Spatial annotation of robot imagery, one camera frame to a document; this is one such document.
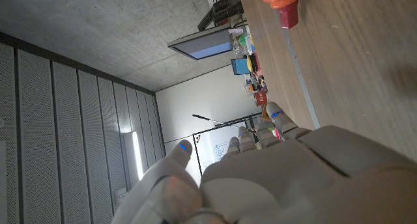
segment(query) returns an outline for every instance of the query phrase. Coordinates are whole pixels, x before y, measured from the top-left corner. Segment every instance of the acoustic wall panel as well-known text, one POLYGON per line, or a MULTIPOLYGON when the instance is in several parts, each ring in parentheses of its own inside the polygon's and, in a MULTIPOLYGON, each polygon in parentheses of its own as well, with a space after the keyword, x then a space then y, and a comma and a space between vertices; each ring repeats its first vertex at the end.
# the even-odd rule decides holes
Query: acoustic wall panel
POLYGON ((6 141, 7 221, 19 223, 18 148, 16 145, 16 93, 13 48, 0 44, 0 141, 6 141))
POLYGON ((154 107, 155 107, 155 115, 156 115, 156 125, 158 126, 158 135, 159 140, 161 142, 161 149, 162 149, 162 156, 166 156, 165 146, 164 146, 164 138, 162 135, 162 129, 161 129, 161 122, 159 119, 159 112, 158 112, 158 103, 156 102, 156 97, 152 96, 152 99, 154 100, 154 107))
POLYGON ((6 141, 0 140, 0 223, 7 223, 6 141))
POLYGON ((132 131, 137 132, 138 142, 139 142, 139 151, 141 154, 141 161, 142 161, 142 168, 143 173, 148 169, 148 160, 147 160, 147 153, 145 149, 145 141, 143 138, 142 132, 142 123, 141 117, 139 114, 139 107, 137 104, 137 96, 136 91, 132 88, 126 88, 126 94, 128 97, 128 107, 129 107, 129 114, 130 114, 130 122, 132 123, 132 131))
POLYGON ((113 208, 115 212, 118 207, 115 192, 126 187, 119 125, 117 123, 112 82, 99 77, 98 89, 100 93, 100 105, 102 108, 104 141, 106 143, 108 157, 111 195, 113 196, 113 208))
POLYGON ((53 63, 64 223, 90 223, 77 72, 53 63))
POLYGON ((97 77, 78 71, 93 223, 110 223, 113 215, 97 77))
POLYGON ((156 161, 162 159, 162 147, 159 137, 158 124, 156 123, 156 114, 154 100, 151 95, 145 94, 146 105, 148 107, 149 123, 151 124, 152 141, 154 143, 154 151, 156 161))
POLYGON ((145 93, 136 91, 137 103, 139 104, 139 114, 141 117, 143 139, 145 142, 145 150, 148 160, 148 167, 156 163, 154 143, 152 141, 151 124, 149 122, 148 108, 146 104, 145 93))
POLYGON ((47 59, 18 51, 23 220, 60 223, 57 147, 47 59))
POLYGON ((119 127, 121 133, 130 133, 132 128, 130 125, 130 117, 128 110, 128 100, 126 98, 126 87, 117 83, 113 83, 117 116, 119 118, 119 127))

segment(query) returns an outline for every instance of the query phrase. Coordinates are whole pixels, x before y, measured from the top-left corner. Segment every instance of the concrete ceiling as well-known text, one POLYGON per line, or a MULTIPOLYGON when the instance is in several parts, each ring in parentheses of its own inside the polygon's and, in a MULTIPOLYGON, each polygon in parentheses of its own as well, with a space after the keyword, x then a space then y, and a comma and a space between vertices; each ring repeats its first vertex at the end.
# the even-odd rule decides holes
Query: concrete ceiling
POLYGON ((230 64, 167 43, 198 32, 207 0, 0 0, 0 31, 152 91, 230 64))

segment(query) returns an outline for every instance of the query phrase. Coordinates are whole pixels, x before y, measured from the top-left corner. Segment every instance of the fluorescent light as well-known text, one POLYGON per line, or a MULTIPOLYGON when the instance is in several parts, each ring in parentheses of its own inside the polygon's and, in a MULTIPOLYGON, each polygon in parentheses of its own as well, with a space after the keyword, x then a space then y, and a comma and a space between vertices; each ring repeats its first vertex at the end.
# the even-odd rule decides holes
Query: fluorescent light
POLYGON ((132 133, 133 137, 133 149, 135 151, 135 158, 136 158, 136 169, 137 169, 137 176, 139 177, 139 180, 143 178, 143 168, 142 168, 142 158, 141 158, 141 152, 139 149, 139 138, 137 137, 137 133, 132 133))

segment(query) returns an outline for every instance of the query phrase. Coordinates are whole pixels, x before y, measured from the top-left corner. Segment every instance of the computer screen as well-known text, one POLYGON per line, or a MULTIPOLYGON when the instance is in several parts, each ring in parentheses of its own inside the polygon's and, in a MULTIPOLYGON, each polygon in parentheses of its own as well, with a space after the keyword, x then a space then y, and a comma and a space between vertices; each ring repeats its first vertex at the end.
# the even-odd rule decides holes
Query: computer screen
POLYGON ((168 43, 168 47, 195 60, 232 50, 230 24, 206 29, 168 43))

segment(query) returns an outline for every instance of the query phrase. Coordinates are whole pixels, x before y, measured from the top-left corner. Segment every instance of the orange bottle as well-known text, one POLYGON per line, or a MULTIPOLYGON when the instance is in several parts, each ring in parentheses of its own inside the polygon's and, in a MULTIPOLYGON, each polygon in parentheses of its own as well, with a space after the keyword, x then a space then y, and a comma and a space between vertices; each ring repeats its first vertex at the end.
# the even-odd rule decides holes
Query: orange bottle
POLYGON ((263 0, 280 13, 281 27, 291 29, 298 23, 298 0, 263 0))

